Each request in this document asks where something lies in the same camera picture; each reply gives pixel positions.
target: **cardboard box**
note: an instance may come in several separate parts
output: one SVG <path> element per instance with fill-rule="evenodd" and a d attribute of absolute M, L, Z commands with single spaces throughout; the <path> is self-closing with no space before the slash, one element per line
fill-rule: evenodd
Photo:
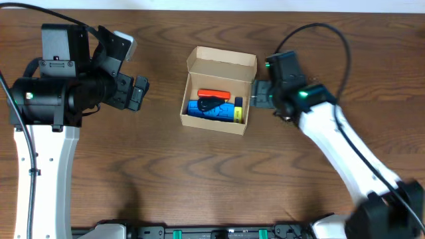
<path fill-rule="evenodd" d="M 187 59 L 185 95 L 180 118 L 185 126 L 243 135 L 248 123 L 252 81 L 257 73 L 257 58 L 253 54 L 198 46 Z M 228 103 L 242 97 L 242 123 L 230 123 L 187 115 L 189 100 L 198 100 L 198 90 L 222 90 L 231 93 Z"/>

